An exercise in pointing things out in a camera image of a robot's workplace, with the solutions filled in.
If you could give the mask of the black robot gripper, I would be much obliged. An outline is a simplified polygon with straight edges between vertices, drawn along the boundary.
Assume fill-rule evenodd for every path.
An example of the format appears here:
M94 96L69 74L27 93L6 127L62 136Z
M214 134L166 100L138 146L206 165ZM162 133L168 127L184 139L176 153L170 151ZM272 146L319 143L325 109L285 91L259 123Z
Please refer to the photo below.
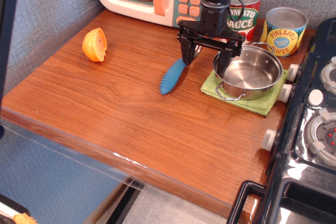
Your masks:
M199 21L178 21L182 60L187 66L193 62L196 45L219 50L217 74L223 77L231 59L240 56L245 37L227 26L230 1L217 4L201 1L201 6Z

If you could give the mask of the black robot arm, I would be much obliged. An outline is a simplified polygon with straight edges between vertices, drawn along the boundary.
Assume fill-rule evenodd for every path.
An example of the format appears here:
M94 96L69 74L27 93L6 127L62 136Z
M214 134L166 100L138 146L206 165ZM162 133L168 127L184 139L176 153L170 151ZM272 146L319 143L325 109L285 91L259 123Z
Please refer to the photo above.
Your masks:
M240 55L245 37L227 25L230 5L231 0L201 0L199 21L178 22L182 60L187 66L195 58L197 45L219 51L216 71L221 76L231 59Z

